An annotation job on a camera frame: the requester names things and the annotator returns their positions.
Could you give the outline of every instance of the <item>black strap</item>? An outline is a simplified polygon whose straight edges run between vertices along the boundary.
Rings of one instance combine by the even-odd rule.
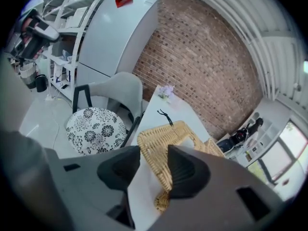
[[[78,87],[75,87],[75,91],[74,91],[74,98],[73,98],[73,113],[75,113],[75,112],[77,111],[78,97],[79,97],[79,92],[80,92],[81,90],[84,90],[84,91],[85,91],[88,106],[89,106],[89,107],[92,107],[92,101],[91,101],[91,97],[90,97],[89,85],[78,86]]]
[[[168,119],[168,122],[169,122],[170,126],[172,126],[172,127],[173,127],[173,122],[172,122],[172,120],[170,119],[170,117],[168,116],[168,114],[167,114],[167,113],[165,113],[165,112],[164,112],[164,111],[162,111],[162,110],[160,110],[160,111],[161,111],[161,113],[157,110],[157,112],[158,112],[160,115],[163,115],[163,116],[167,117],[167,119]]]

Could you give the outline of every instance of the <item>white refrigerator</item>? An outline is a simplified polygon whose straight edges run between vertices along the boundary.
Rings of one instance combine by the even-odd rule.
[[[115,0],[104,0],[85,34],[77,66],[76,85],[103,82],[114,74],[132,73],[145,45],[157,28],[158,0],[133,0],[117,8]],[[91,97],[94,107],[114,110],[117,103]],[[87,107],[80,92],[78,107]]]

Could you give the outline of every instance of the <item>black and white patterned cushion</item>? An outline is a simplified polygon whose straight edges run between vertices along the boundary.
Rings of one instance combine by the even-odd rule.
[[[73,113],[66,132],[71,145],[83,155],[118,149],[126,137],[120,117],[110,110],[94,107]]]

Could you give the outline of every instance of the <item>black object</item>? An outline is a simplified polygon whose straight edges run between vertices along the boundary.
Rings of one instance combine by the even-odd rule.
[[[270,212],[270,209],[250,187],[239,188],[236,192],[254,217],[255,221],[259,221]]]
[[[130,112],[130,110],[122,103],[120,104],[120,107],[129,111],[128,118],[132,123],[134,123],[134,117],[133,117],[133,114]]]
[[[67,87],[68,87],[68,85],[65,84],[64,86],[61,87],[61,89],[65,89],[65,88],[67,88]]]
[[[47,78],[45,75],[38,75],[35,78],[35,84],[38,92],[43,92],[47,89]]]
[[[160,115],[163,115],[163,116],[167,117],[167,119],[168,119],[168,122],[169,122],[170,126],[172,126],[172,127],[173,127],[173,122],[171,121],[171,119],[170,119],[170,117],[168,116],[168,114],[167,114],[167,113],[165,113],[165,112],[164,112],[164,111],[162,111],[162,110],[160,110],[160,111],[161,111],[161,113],[157,110],[157,112],[158,112]]]
[[[246,140],[251,136],[249,133],[249,124],[240,130],[237,130],[228,139],[222,140],[217,143],[217,146],[223,151],[223,153],[228,152],[232,148],[240,148]]]
[[[202,160],[168,145],[168,167],[172,177],[170,199],[193,198],[209,182],[211,172]]]
[[[80,165],[78,165],[78,164],[70,164],[70,165],[65,165],[65,166],[63,166],[63,168],[64,168],[64,170],[65,170],[66,172],[68,172],[68,171],[71,171],[71,170],[80,168]]]
[[[89,85],[82,85],[82,86],[77,86],[75,87],[75,91],[74,91],[74,97],[73,97],[73,113],[75,113],[77,111],[77,105],[78,105],[78,98],[79,98],[79,92],[84,90],[85,94],[86,94],[86,99],[87,99],[87,103],[89,107],[93,107],[92,106],[92,101],[91,101],[91,96],[90,96],[90,88]],[[134,122],[133,125],[131,126],[129,132],[127,133],[127,136],[125,137],[122,145],[120,146],[120,148],[124,147],[128,141],[128,139],[130,138],[133,130],[135,129],[136,125],[139,124],[139,122],[141,121],[141,117],[137,117]]]
[[[139,146],[127,150],[101,163],[97,169],[98,177],[110,188],[124,192],[121,205],[116,205],[107,215],[128,227],[135,228],[131,217],[127,188],[140,166]]]

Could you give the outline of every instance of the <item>white floor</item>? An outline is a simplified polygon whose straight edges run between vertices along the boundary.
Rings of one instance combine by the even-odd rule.
[[[41,93],[38,93],[36,89],[32,90],[34,101],[19,131],[35,139],[43,147],[54,149],[59,158],[81,156],[73,149],[66,136],[65,122],[72,114],[72,104],[61,93],[59,94],[55,87],[51,88],[50,93],[56,98],[53,101],[45,101],[47,90]],[[128,118],[128,111],[120,108],[117,114],[129,130],[132,124]],[[134,133],[127,145],[130,145],[133,137]]]

